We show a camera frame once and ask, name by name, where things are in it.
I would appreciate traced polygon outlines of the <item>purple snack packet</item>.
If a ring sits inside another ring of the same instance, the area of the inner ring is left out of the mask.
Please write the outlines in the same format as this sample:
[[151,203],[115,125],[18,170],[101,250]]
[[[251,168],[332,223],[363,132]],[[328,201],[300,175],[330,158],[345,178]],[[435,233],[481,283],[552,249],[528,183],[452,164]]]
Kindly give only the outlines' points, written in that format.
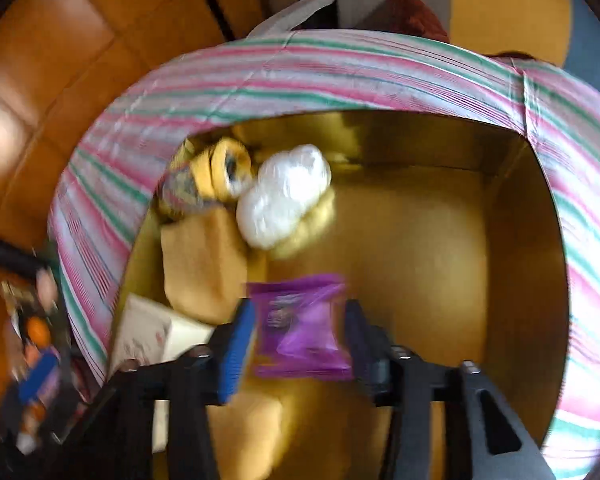
[[339,335],[346,291],[337,274],[248,284],[258,320],[254,372],[262,378],[350,380],[351,358]]

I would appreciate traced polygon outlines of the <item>white medicine box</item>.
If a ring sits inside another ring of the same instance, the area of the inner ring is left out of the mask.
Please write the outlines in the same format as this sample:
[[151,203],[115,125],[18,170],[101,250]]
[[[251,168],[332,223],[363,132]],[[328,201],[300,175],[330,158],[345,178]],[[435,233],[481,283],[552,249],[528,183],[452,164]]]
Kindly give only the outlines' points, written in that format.
[[211,325],[131,294],[114,335],[109,376],[127,360],[140,365],[172,361],[193,346],[205,344],[213,331]]

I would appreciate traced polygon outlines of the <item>yellow sponge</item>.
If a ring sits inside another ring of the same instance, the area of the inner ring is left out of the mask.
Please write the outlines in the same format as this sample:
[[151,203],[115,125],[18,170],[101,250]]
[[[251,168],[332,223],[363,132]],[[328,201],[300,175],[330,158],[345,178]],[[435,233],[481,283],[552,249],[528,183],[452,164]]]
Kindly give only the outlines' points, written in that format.
[[214,207],[165,224],[160,243],[171,307],[209,325],[230,322],[247,296],[249,266],[234,212]]

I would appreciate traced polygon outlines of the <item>white plastic bag ball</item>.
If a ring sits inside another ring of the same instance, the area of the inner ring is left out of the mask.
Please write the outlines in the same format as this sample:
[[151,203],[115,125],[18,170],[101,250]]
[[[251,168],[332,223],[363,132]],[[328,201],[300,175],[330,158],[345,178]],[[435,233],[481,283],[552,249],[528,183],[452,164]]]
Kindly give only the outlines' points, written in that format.
[[279,152],[260,167],[239,197],[236,221],[252,248],[288,258],[321,235],[335,218],[332,170],[312,144]]

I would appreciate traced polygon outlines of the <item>gold rectangular tray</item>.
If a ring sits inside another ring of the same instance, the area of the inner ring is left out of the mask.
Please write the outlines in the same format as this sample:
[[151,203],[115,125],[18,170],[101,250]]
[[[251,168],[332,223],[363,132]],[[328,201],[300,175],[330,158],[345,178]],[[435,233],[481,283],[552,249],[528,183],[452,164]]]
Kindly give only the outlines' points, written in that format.
[[430,114],[351,110],[228,127],[256,162],[312,144],[332,167],[332,221],[296,254],[255,252],[248,276],[344,278],[384,330],[406,385],[378,408],[353,382],[265,379],[279,400],[225,437],[267,479],[547,479],[543,438],[568,339],[562,234],[518,133]]

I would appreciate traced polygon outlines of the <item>yellow wrapped snack bundle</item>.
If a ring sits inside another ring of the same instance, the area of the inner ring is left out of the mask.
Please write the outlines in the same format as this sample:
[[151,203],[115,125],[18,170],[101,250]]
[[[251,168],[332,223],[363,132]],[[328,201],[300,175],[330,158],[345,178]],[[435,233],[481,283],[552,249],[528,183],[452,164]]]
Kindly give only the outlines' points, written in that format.
[[244,144],[223,136],[198,148],[185,140],[155,192],[157,209],[178,221],[206,209],[231,204],[250,187],[252,161]]

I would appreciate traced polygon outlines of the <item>orange round object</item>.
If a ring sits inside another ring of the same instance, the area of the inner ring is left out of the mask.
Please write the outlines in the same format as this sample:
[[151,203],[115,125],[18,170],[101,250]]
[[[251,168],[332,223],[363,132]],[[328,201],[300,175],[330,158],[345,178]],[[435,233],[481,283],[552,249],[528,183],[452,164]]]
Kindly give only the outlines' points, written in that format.
[[26,334],[28,341],[39,349],[45,349],[52,344],[50,326],[44,318],[31,316],[26,322]]

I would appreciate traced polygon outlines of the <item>striped pink green bedsheet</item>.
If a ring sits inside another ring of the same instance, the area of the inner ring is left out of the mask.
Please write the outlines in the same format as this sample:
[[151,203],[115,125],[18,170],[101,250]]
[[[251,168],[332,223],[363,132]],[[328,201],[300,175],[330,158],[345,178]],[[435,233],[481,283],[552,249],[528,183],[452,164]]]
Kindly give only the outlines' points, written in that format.
[[559,479],[600,456],[600,92],[540,61],[365,30],[300,30],[174,58],[112,102],[50,211],[73,335],[103,380],[114,303],[158,180],[185,138],[246,119],[385,108],[509,128],[532,145],[566,250],[570,336],[543,454]]

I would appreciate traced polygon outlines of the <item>dark red cloth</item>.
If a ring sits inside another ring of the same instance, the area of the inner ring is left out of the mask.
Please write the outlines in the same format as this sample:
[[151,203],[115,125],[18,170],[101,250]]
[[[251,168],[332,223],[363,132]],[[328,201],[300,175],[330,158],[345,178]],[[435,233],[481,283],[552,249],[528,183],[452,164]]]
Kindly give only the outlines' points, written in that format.
[[437,14],[422,0],[384,0],[362,18],[356,27],[426,38],[446,44],[450,42],[449,34]]

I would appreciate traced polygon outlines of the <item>wooden wardrobe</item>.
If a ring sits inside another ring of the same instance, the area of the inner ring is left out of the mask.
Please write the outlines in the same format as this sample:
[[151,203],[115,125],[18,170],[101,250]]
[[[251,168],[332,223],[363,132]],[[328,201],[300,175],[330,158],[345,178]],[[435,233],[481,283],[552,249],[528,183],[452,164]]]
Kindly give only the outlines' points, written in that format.
[[[219,0],[252,25],[260,0]],[[149,194],[186,134],[291,108],[274,44],[224,46],[206,0],[15,0],[0,112],[26,137],[0,184],[0,240],[54,240],[73,333],[105,377],[112,306]]]

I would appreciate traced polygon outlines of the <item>grey bed rail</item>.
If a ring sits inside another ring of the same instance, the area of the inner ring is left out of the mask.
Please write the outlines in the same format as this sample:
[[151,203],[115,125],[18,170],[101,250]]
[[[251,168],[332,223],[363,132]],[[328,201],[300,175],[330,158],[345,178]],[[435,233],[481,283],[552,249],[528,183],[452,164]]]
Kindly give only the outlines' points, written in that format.
[[285,9],[257,25],[247,36],[248,39],[261,38],[293,29],[309,21],[318,11],[326,9],[336,0],[298,0]]

